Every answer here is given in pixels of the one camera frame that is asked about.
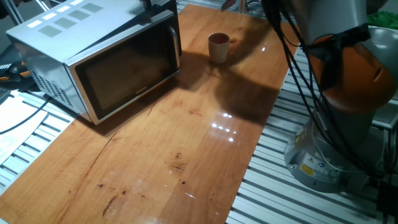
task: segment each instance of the wooden tabletop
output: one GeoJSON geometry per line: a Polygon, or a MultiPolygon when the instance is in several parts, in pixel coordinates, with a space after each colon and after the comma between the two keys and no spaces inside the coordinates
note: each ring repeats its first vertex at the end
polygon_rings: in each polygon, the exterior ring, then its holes
{"type": "Polygon", "coordinates": [[[225,222],[287,63],[264,19],[192,5],[178,17],[180,74],[98,126],[75,120],[0,197],[0,218],[225,222]],[[231,37],[224,65],[208,60],[213,32],[231,37]]]}

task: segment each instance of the microwave vent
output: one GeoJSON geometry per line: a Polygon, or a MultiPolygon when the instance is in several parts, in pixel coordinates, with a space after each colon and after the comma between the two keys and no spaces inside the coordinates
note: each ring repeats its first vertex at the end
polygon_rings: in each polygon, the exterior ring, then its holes
{"type": "Polygon", "coordinates": [[[35,72],[32,72],[32,74],[36,79],[37,85],[52,94],[51,97],[54,97],[55,99],[60,99],[63,102],[67,103],[69,106],[73,107],[68,95],[63,89],[59,88],[57,85],[51,83],[50,81],[46,80],[35,72]]]}
{"type": "Polygon", "coordinates": [[[90,12],[94,12],[94,13],[96,13],[96,12],[100,11],[101,9],[103,9],[103,7],[97,6],[96,4],[93,4],[93,3],[85,4],[81,8],[82,9],[86,9],[87,11],[90,11],[90,12]]]}
{"type": "Polygon", "coordinates": [[[74,10],[73,12],[69,13],[68,16],[82,21],[87,17],[89,17],[90,15],[79,10],[74,10]]]}
{"type": "Polygon", "coordinates": [[[71,20],[69,20],[69,19],[67,19],[67,18],[58,19],[58,20],[56,20],[54,23],[55,23],[56,25],[60,26],[60,27],[66,28],[66,29],[68,29],[68,28],[70,28],[71,26],[73,26],[73,25],[76,24],[76,22],[73,22],[73,21],[71,21],[71,20]]]}
{"type": "Polygon", "coordinates": [[[39,32],[52,38],[52,37],[55,37],[56,35],[60,34],[62,31],[58,30],[55,27],[47,25],[47,26],[39,29],[39,32]]]}

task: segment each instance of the brown cup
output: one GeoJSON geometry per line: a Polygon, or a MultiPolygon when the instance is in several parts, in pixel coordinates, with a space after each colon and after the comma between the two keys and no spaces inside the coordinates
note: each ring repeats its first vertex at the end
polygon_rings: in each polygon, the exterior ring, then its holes
{"type": "Polygon", "coordinates": [[[213,63],[224,63],[229,50],[229,37],[224,33],[210,34],[209,56],[213,63]]]}

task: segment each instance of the microwave window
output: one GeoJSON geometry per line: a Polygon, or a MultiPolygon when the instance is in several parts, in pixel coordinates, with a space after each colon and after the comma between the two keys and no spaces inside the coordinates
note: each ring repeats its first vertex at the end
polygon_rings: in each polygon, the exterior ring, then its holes
{"type": "Polygon", "coordinates": [[[93,58],[85,75],[103,111],[119,107],[170,71],[163,32],[147,31],[93,58]]]}

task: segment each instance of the microwave door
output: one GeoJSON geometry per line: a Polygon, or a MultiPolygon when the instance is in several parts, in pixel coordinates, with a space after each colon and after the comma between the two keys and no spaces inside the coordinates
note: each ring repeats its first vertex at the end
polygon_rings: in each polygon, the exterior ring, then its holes
{"type": "Polygon", "coordinates": [[[140,29],[134,26],[118,34],[118,41],[80,60],[71,71],[78,88],[80,82],[79,90],[83,90],[94,123],[100,123],[179,71],[179,40],[172,28],[173,14],[169,11],[168,16],[152,21],[139,25],[140,29]]]}

